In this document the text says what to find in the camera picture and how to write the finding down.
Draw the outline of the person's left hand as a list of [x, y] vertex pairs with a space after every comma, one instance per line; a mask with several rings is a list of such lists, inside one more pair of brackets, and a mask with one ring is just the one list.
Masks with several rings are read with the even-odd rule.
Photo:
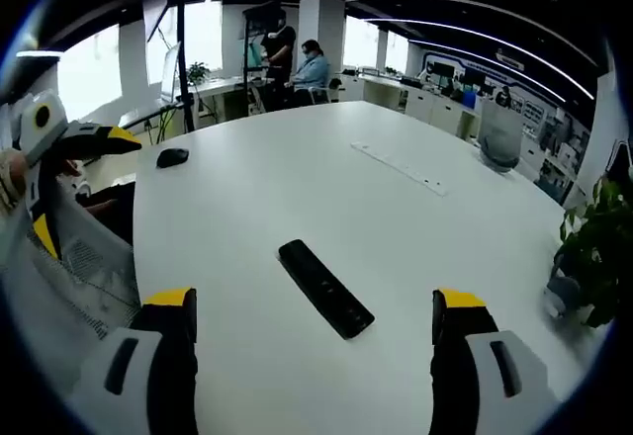
[[1, 218], [8, 216], [24, 196], [28, 165], [24, 154], [14, 148], [1, 151]]

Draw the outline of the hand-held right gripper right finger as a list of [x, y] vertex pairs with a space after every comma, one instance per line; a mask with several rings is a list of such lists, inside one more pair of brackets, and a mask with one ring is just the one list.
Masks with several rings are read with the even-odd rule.
[[559, 401], [541, 359], [486, 304], [433, 292], [431, 434], [533, 434]]

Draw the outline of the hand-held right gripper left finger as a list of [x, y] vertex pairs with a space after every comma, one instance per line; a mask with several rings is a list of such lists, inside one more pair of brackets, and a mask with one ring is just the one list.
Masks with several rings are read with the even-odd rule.
[[196, 434], [197, 292], [146, 300], [81, 367], [69, 405], [91, 434]]

